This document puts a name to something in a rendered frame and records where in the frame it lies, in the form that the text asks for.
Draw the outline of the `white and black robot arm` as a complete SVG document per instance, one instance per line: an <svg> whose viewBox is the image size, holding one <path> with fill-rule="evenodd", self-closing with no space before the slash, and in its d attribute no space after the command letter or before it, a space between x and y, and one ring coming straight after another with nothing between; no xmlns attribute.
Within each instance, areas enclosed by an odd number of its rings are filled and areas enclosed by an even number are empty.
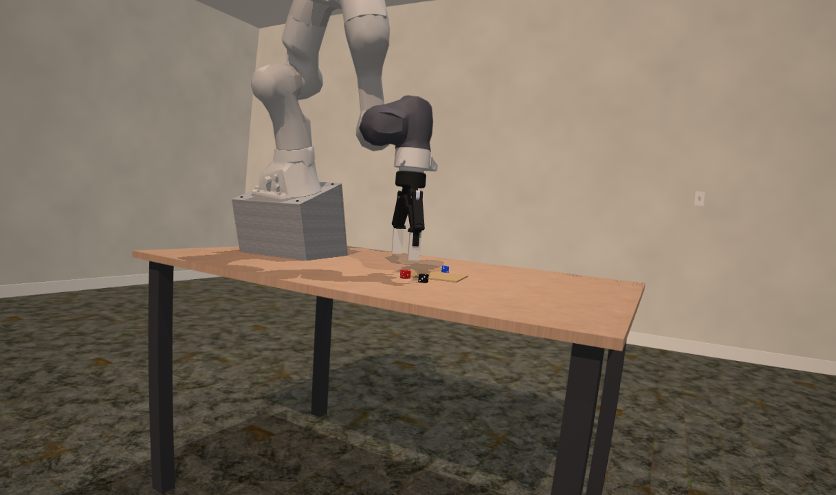
<svg viewBox="0 0 836 495"><path fill-rule="evenodd" d="M395 145L394 167L399 171L437 171L430 154L431 104L414 95L384 104L382 68L390 34L386 0L294 0L282 36L286 62L252 74L252 91L268 110L276 137L273 161L260 173L260 188L252 194L288 199L321 191L310 119L298 100L320 93L320 46L328 19L338 8L358 83L360 144L371 151Z"/></svg>

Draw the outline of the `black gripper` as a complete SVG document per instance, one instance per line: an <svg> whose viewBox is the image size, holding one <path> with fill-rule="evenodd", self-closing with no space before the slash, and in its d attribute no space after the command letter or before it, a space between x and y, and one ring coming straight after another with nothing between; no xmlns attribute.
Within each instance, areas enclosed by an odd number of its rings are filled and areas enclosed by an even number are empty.
<svg viewBox="0 0 836 495"><path fill-rule="evenodd" d="M410 224L408 229L408 232L410 232L408 260L420 261L420 232L425 229L425 225L424 208L422 208L422 191L418 190L418 188L426 187L426 173L397 171L395 185L402 187L402 191L398 190L398 198L392 221L392 226L394 227L392 254L402 254L404 229L406 227L404 224L406 217L408 217Z"/></svg>

